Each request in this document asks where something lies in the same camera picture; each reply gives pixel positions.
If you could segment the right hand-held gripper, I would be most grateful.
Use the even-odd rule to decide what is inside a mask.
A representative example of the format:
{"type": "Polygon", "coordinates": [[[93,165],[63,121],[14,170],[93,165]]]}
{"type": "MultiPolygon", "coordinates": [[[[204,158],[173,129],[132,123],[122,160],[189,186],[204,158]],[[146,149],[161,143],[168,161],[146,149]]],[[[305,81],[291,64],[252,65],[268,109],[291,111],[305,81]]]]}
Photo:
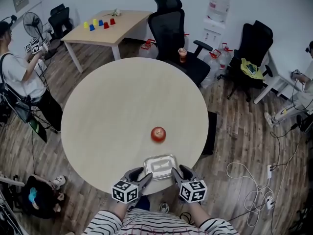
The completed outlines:
{"type": "Polygon", "coordinates": [[[179,196],[187,203],[201,202],[207,194],[207,186],[204,180],[200,180],[198,175],[191,168],[180,164],[179,168],[183,174],[179,174],[176,168],[171,169],[173,182],[177,185],[179,196]]]}

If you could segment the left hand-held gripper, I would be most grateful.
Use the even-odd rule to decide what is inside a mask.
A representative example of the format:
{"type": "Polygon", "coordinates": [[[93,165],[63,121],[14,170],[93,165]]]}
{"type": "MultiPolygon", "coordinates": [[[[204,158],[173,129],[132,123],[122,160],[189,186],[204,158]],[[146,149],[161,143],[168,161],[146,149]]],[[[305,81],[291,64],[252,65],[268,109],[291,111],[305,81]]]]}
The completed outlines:
{"type": "Polygon", "coordinates": [[[135,201],[143,195],[144,189],[153,178],[152,173],[148,173],[142,179],[138,180],[139,175],[143,172],[144,167],[137,167],[128,170],[123,179],[120,179],[112,186],[112,199],[128,204],[135,201]]]}

